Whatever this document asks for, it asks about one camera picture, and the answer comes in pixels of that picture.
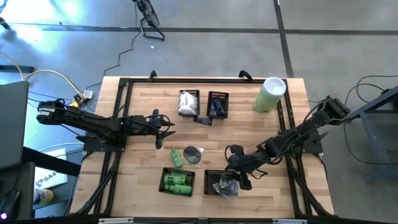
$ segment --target black basket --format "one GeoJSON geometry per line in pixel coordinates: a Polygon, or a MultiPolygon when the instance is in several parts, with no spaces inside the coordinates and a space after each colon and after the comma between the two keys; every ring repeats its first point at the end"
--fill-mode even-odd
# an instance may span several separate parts
{"type": "Polygon", "coordinates": [[[159,192],[163,192],[163,193],[167,193],[167,194],[174,194],[174,195],[192,197],[194,181],[195,181],[195,172],[164,167],[163,168],[162,177],[160,178],[159,192]],[[179,174],[186,174],[187,175],[187,180],[185,182],[185,185],[192,187],[191,194],[188,194],[188,195],[175,194],[173,192],[169,192],[168,190],[164,190],[164,176],[167,175],[167,174],[171,174],[172,172],[179,173],[179,174]]]}
{"type": "Polygon", "coordinates": [[[216,118],[216,119],[225,119],[228,118],[228,97],[229,93],[222,93],[222,92],[215,92],[215,91],[209,91],[209,98],[207,100],[207,117],[209,118],[216,118]],[[211,100],[213,98],[218,97],[221,101],[221,105],[224,108],[225,115],[224,116],[210,116],[210,106],[211,106],[211,100]]]}
{"type": "Polygon", "coordinates": [[[199,90],[180,90],[180,94],[186,91],[187,93],[191,94],[192,96],[195,96],[198,100],[198,104],[197,104],[197,108],[198,108],[198,114],[193,115],[193,114],[181,114],[178,113],[178,115],[180,116],[184,116],[184,117],[194,117],[194,116],[198,116],[200,114],[200,95],[199,95],[199,90]]]}
{"type": "Polygon", "coordinates": [[[222,175],[236,178],[237,173],[231,170],[205,170],[205,195],[219,195],[213,184],[218,183],[222,175]]]}

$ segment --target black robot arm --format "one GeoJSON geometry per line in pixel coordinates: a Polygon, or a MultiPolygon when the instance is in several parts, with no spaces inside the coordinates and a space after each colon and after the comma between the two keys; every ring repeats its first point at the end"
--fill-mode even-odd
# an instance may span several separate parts
{"type": "Polygon", "coordinates": [[[251,154],[237,153],[236,146],[231,147],[232,156],[228,158],[226,169],[234,169],[251,174],[263,164],[273,165],[287,152],[290,147],[302,145],[310,133],[326,125],[339,125],[346,121],[350,110],[339,99],[324,99],[311,118],[290,130],[285,135],[271,137],[257,145],[257,151],[251,154]]]}
{"type": "Polygon", "coordinates": [[[175,133],[175,131],[168,131],[168,128],[166,131],[159,130],[163,126],[174,125],[170,120],[165,121],[164,117],[166,116],[159,114],[159,110],[154,110],[153,114],[148,117],[134,115],[118,118],[118,113],[116,113],[105,118],[73,106],[65,106],[60,100],[56,100],[40,102],[37,111],[36,118],[41,124],[66,124],[95,134],[94,136],[76,137],[83,142],[100,141],[106,144],[117,144],[125,135],[153,135],[156,136],[156,148],[160,149],[163,138],[175,133]]]}

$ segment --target wooden table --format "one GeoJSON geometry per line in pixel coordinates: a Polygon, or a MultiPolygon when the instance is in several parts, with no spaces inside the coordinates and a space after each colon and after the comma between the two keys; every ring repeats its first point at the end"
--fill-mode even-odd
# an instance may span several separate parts
{"type": "MultiPolygon", "coordinates": [[[[99,93],[96,114],[113,113],[120,77],[104,77],[99,93]]],[[[287,79],[296,124],[309,112],[304,81],[287,79]]],[[[224,149],[227,145],[242,145],[246,153],[255,151],[260,142],[277,134],[279,120],[276,110],[267,114],[254,111],[253,102],[261,85],[230,83],[135,83],[132,88],[129,114],[152,114],[153,109],[170,117],[175,123],[170,130],[175,134],[165,138],[163,148],[155,149],[155,137],[129,137],[122,153],[112,216],[129,217],[224,217],[224,218],[287,218],[293,217],[292,199],[285,161],[277,166],[263,165],[269,175],[261,180],[250,177],[252,190],[239,190],[239,196],[227,200],[220,196],[204,195],[205,169],[223,170],[227,163],[224,149]],[[229,113],[226,120],[213,120],[213,126],[194,123],[177,113],[178,91],[200,90],[200,116],[206,116],[209,91],[229,93],[229,113]],[[192,197],[183,197],[158,191],[163,167],[173,167],[170,150],[182,154],[186,144],[205,148],[200,167],[184,165],[182,169],[196,172],[192,197]]],[[[95,152],[83,161],[71,212],[81,208],[98,185],[103,163],[103,152],[95,152]]],[[[333,213],[325,171],[321,162],[310,154],[303,155],[307,184],[318,201],[333,213]]],[[[106,204],[107,191],[103,197],[106,204]]],[[[302,193],[298,198],[304,211],[302,193]]]]}

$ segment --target green bottle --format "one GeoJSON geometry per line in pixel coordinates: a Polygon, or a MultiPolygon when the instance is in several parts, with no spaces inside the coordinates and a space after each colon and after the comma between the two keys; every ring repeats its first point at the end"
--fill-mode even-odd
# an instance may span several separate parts
{"type": "Polygon", "coordinates": [[[182,162],[180,153],[174,148],[172,149],[172,158],[173,158],[173,161],[174,161],[174,165],[177,168],[180,168],[181,166],[184,165],[184,163],[182,162]]]}
{"type": "Polygon", "coordinates": [[[181,184],[185,185],[185,177],[176,177],[172,175],[165,175],[164,176],[164,183],[165,184],[181,184]]]}
{"type": "Polygon", "coordinates": [[[171,191],[175,194],[191,194],[192,192],[192,187],[190,186],[183,186],[183,185],[169,185],[169,184],[165,184],[164,185],[164,189],[171,191]]]}

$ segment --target concrete floor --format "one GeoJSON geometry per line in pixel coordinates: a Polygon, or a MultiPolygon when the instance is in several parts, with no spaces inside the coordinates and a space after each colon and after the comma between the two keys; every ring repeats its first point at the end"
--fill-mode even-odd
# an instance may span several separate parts
{"type": "MultiPolygon", "coordinates": [[[[280,0],[286,29],[306,30],[397,30],[395,0],[280,0]]],[[[161,27],[250,28],[272,30],[277,23],[273,0],[152,0],[161,27]]],[[[20,65],[52,69],[66,74],[84,90],[102,80],[103,70],[116,65],[118,54],[130,48],[136,32],[43,31],[45,26],[15,23],[135,27],[134,3],[130,0],[10,0],[1,16],[15,32],[0,33],[0,50],[20,65]]],[[[106,75],[235,77],[242,69],[254,77],[286,77],[287,67],[279,34],[167,32],[165,42],[139,36],[134,51],[123,54],[120,67],[106,75]]],[[[366,75],[396,75],[398,36],[395,35],[298,35],[287,34],[294,77],[304,78],[308,97],[327,95],[342,100],[348,90],[366,75]]],[[[0,63],[9,64],[4,58],[0,63]]],[[[0,83],[19,80],[16,73],[2,73],[0,83]]],[[[30,79],[31,91],[71,98],[75,92],[60,77],[41,73],[30,79]]],[[[398,78],[370,78],[382,88],[396,86],[398,78]]],[[[95,94],[99,87],[94,87],[95,94]]],[[[379,95],[363,87],[366,99],[379,95]]],[[[36,100],[48,98],[30,95],[36,100]]],[[[363,102],[354,94],[348,106],[363,102]]],[[[363,175],[374,166],[361,164],[349,154],[342,127],[324,127],[324,160],[335,213],[341,217],[396,222],[397,179],[365,182],[363,175]]],[[[368,143],[358,122],[348,125],[351,147],[360,158],[371,161],[368,143]]],[[[77,142],[72,133],[58,126],[36,122],[28,110],[25,146],[35,149],[77,142]]],[[[59,215],[59,208],[38,211],[39,216],[59,215]]]]}

